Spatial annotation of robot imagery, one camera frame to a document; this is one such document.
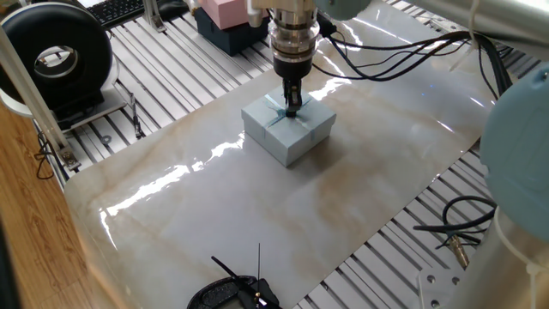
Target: wire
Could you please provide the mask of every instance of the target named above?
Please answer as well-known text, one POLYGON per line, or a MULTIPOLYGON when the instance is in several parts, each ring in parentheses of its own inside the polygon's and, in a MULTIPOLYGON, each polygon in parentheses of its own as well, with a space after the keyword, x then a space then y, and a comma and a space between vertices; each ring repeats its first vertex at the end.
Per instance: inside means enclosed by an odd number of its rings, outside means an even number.
MULTIPOLYGON (((492 68, 494 70, 494 75, 496 77, 496 83, 498 85, 498 92, 499 92, 499 95, 501 96, 509 87, 512 86, 512 81, 510 79, 509 73, 505 69, 504 64, 501 60, 501 57, 498 54, 498 50, 496 49, 494 44, 487 37, 485 37, 483 35, 480 35, 480 34, 476 33, 474 35, 474 37, 475 37, 476 41, 480 44, 480 46, 482 46, 486 50, 486 54, 490 58, 492 68)), ((331 41, 334 48, 345 59, 345 61, 349 65, 349 67, 351 69, 353 69, 353 71, 356 74, 358 74, 359 76, 339 76, 337 74, 330 73, 326 70, 322 70, 317 65, 314 65, 314 66, 315 66, 315 68, 317 68, 318 70, 320 70, 321 72, 323 72, 324 74, 326 74, 328 76, 333 76, 333 77, 343 78, 343 79, 349 79, 349 80, 371 80, 371 81, 374 81, 374 82, 386 82, 386 81, 390 81, 392 79, 395 79, 396 77, 402 76, 402 75, 406 74, 407 72, 409 72, 410 70, 413 70, 415 67, 422 64, 427 58, 435 55, 437 52, 441 51, 446 46, 448 46, 450 44, 453 44, 456 41, 461 41, 461 40, 465 40, 465 39, 469 39, 469 38, 470 38, 469 37, 469 32, 467 32, 467 31, 458 31, 458 32, 453 32, 453 33, 447 33, 447 34, 442 35, 438 38, 426 39, 426 40, 422 40, 420 42, 416 42, 416 43, 412 43, 412 44, 408 44, 408 45, 368 46, 368 45, 356 45, 356 44, 353 44, 353 43, 347 43, 347 42, 345 42, 343 40, 340 40, 340 39, 335 39, 335 38, 332 38, 332 37, 328 37, 328 39, 331 41), (431 44, 434 44, 436 42, 439 42, 439 41, 446 41, 446 42, 444 42, 443 44, 441 44, 437 48, 434 48, 433 50, 431 50, 431 52, 425 54, 421 59, 419 59, 418 61, 416 61, 414 64, 410 65, 409 67, 405 68, 404 70, 400 71, 399 73, 393 74, 392 76, 380 77, 380 76, 388 74, 390 71, 394 70, 396 67, 398 67, 400 64, 404 63, 410 57, 412 57, 413 55, 418 54, 419 52, 421 52, 427 46, 429 46, 431 44), (355 47, 355 48, 373 50, 373 51, 398 51, 398 50, 407 49, 407 48, 411 48, 411 47, 415 47, 415 46, 419 46, 419 48, 415 51, 412 51, 408 56, 404 57, 401 61, 399 61, 397 64, 395 64, 394 66, 392 66, 388 70, 386 70, 386 71, 384 71, 384 72, 382 72, 378 75, 375 75, 375 76, 368 76, 368 75, 364 74, 363 72, 361 72, 359 70, 359 68, 357 68, 353 64, 353 62, 351 62, 349 60, 349 58, 345 55, 345 53, 341 50, 341 48, 336 43, 340 43, 340 44, 355 47)))
POLYGON ((345 39, 345 35, 343 35, 343 33, 341 33, 341 31, 336 31, 335 33, 338 33, 341 38, 343 39, 343 45, 345 46, 345 57, 348 57, 348 52, 349 50, 347 49, 347 39, 345 39))
POLYGON ((482 75, 482 79, 484 80, 486 85, 488 85, 488 88, 490 89, 490 92, 492 93, 494 98, 498 100, 499 98, 498 98, 498 95, 496 94, 496 91, 494 91, 494 88, 492 87, 492 85, 488 81, 488 78, 486 78, 486 74, 484 73, 484 66, 482 65, 482 50, 480 48, 479 48, 479 67, 480 67, 480 74, 482 75))
POLYGON ((39 176, 40 170, 42 169, 42 165, 44 164, 44 161, 47 159, 48 155, 52 155, 53 159, 55 160, 58 167, 60 167, 61 175, 63 176, 63 179, 65 181, 69 180, 69 175, 64 170, 63 165, 61 164, 61 161, 59 160, 59 157, 57 156, 55 151, 49 151, 48 149, 53 149, 53 146, 51 145, 50 141, 48 141, 45 138, 44 132, 38 133, 38 143, 40 145, 40 150, 37 154, 34 155, 34 159, 37 161, 40 161, 38 165, 38 171, 36 172, 36 178, 41 180, 50 179, 54 176, 54 174, 47 176, 47 177, 41 177, 39 176))
MULTIPOLYGON (((448 52, 445 52, 445 53, 442 53, 442 54, 436 54, 436 55, 433 55, 435 57, 442 57, 442 56, 447 56, 447 55, 450 55, 450 54, 453 54, 457 51, 459 51, 468 41, 467 40, 464 40, 463 43, 461 43, 457 48, 455 48, 455 50, 453 51, 448 51, 448 52)), ((362 65, 358 65, 357 68, 366 68, 366 67, 371 67, 371 66, 375 66, 375 65, 380 65, 380 64, 385 64, 386 62, 388 62, 390 59, 394 58, 395 56, 398 56, 398 55, 401 55, 401 54, 404 54, 404 53, 410 53, 412 51, 399 51, 399 52, 396 52, 394 54, 392 54, 389 58, 383 60, 382 62, 378 62, 378 63, 375 63, 375 64, 362 64, 362 65)), ((426 55, 424 52, 418 52, 417 55, 426 55)))
POLYGON ((47 180, 55 176, 55 174, 51 172, 51 175, 42 177, 40 176, 40 171, 42 170, 42 166, 44 165, 44 161, 47 159, 47 156, 53 155, 53 153, 47 150, 49 142, 45 139, 44 132, 40 132, 38 134, 38 142, 41 145, 40 150, 37 154, 34 155, 34 159, 40 161, 40 163, 38 164, 38 170, 36 171, 36 178, 40 180, 47 180))
POLYGON ((454 198, 453 200, 451 200, 450 202, 448 202, 446 204, 446 206, 444 207, 444 210, 443 210, 443 224, 444 225, 442 225, 442 226, 416 226, 416 227, 413 227, 413 229, 416 230, 416 231, 427 231, 427 232, 434 232, 434 233, 448 233, 448 232, 459 231, 459 230, 466 229, 466 228, 477 227, 478 225, 480 225, 480 224, 482 224, 486 221, 489 221, 494 217, 497 206, 498 205, 494 201, 489 200, 487 198, 483 198, 483 197, 474 197, 474 196, 457 197, 457 198, 454 198), (485 203, 486 205, 491 206, 493 208, 493 210, 491 210, 486 215, 482 215, 480 218, 472 220, 472 221, 467 222, 467 223, 455 224, 455 225, 448 224, 448 211, 449 211, 449 209, 452 206, 454 206, 456 203, 462 202, 462 201, 477 201, 477 202, 485 203))

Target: keyboard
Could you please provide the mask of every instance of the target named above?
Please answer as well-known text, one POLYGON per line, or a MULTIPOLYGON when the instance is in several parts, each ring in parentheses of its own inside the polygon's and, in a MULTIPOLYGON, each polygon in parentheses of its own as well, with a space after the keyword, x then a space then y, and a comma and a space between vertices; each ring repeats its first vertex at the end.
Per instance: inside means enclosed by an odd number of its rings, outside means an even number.
POLYGON ((106 28, 112 28, 142 15, 142 0, 106 0, 86 8, 106 28))

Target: pink box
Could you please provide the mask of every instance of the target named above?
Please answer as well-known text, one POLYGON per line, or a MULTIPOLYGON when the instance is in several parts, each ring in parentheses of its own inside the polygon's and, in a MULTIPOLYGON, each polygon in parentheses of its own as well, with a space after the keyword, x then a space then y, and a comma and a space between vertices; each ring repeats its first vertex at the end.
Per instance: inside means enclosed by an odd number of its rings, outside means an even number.
POLYGON ((245 0, 201 0, 201 6, 221 30, 248 22, 245 0))

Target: black round device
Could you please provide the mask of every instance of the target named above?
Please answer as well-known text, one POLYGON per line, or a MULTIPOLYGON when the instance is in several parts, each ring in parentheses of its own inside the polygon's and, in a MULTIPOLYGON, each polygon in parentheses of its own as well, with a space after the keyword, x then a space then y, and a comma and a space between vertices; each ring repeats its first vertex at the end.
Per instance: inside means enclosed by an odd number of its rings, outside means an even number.
MULTIPOLYGON (((2 27, 58 119, 103 101, 100 89, 111 70, 111 42, 88 12, 65 3, 39 3, 6 17, 2 27)), ((3 70, 0 88, 22 102, 3 70)))

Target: light blue box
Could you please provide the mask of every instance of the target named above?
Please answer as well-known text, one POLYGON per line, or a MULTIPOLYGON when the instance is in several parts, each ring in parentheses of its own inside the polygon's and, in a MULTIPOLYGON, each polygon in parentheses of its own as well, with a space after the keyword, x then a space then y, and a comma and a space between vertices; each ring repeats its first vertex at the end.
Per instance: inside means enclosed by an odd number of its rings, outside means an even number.
POLYGON ((244 130, 287 167, 329 136, 335 113, 307 93, 296 118, 285 117, 282 87, 242 109, 244 130))

